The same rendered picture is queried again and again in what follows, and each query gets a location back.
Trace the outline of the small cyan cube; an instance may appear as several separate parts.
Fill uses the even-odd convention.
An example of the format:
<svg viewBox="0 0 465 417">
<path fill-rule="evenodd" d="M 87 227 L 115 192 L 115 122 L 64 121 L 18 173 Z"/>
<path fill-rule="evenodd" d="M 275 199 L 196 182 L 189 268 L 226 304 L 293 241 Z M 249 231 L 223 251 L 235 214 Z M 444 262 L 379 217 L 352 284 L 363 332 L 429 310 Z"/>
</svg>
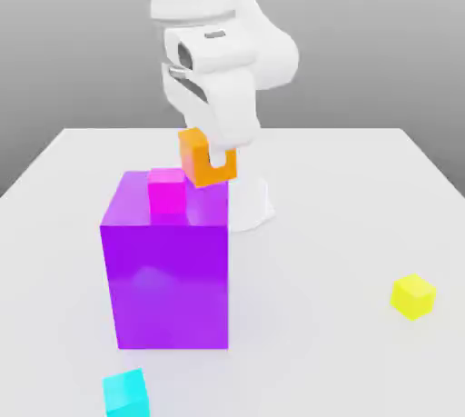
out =
<svg viewBox="0 0 465 417">
<path fill-rule="evenodd" d="M 141 368 L 103 378 L 106 417 L 150 417 Z"/>
</svg>

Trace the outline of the large purple box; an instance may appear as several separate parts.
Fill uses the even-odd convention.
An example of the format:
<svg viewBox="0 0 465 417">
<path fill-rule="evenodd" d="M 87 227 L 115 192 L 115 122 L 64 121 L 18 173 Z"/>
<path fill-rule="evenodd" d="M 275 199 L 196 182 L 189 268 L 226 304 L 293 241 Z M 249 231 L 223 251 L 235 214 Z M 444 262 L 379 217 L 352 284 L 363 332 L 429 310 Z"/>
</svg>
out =
<svg viewBox="0 0 465 417">
<path fill-rule="evenodd" d="M 117 344 L 228 346 L 228 185 L 186 185 L 181 215 L 153 216 L 148 173 L 129 171 L 100 225 Z"/>
</svg>

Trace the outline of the small magenta cube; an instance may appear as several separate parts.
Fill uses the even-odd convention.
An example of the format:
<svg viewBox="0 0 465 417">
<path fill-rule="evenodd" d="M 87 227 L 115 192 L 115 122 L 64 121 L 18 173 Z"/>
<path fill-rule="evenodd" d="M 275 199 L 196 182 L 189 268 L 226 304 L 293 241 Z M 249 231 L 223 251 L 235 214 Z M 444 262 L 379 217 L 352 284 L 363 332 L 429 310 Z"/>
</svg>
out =
<svg viewBox="0 0 465 417">
<path fill-rule="evenodd" d="M 181 168 L 154 168 L 148 174 L 151 214 L 181 214 L 186 208 L 185 174 Z"/>
</svg>

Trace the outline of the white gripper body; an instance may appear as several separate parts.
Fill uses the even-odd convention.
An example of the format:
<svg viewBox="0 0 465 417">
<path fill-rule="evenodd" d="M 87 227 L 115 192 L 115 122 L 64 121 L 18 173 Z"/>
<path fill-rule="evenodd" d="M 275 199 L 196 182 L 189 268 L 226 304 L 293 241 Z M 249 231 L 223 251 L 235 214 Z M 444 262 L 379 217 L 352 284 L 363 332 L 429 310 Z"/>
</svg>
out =
<svg viewBox="0 0 465 417">
<path fill-rule="evenodd" d="M 200 74 L 164 66 L 162 79 L 168 102 L 214 147 L 247 145 L 260 131 L 255 82 L 248 69 Z"/>
</svg>

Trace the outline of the small yellow cube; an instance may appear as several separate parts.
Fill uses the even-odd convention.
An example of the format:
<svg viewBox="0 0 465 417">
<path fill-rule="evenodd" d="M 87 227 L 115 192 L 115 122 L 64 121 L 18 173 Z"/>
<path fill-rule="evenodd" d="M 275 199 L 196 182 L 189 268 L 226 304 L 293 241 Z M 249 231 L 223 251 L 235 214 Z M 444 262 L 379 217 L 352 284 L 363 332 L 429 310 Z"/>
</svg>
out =
<svg viewBox="0 0 465 417">
<path fill-rule="evenodd" d="M 407 319 L 414 321 L 432 311 L 436 292 L 435 286 L 413 273 L 393 283 L 390 303 Z"/>
</svg>

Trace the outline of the small orange cube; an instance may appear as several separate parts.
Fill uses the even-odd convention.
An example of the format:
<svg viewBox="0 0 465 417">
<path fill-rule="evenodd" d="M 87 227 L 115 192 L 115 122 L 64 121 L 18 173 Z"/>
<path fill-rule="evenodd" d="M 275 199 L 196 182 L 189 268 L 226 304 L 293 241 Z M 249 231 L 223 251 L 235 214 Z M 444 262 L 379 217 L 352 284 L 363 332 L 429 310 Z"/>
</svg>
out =
<svg viewBox="0 0 465 417">
<path fill-rule="evenodd" d="M 196 187 L 223 183 L 237 177 L 237 153 L 235 149 L 225 152 L 225 164 L 213 167 L 210 162 L 207 137 L 198 128 L 178 133 L 182 169 Z"/>
</svg>

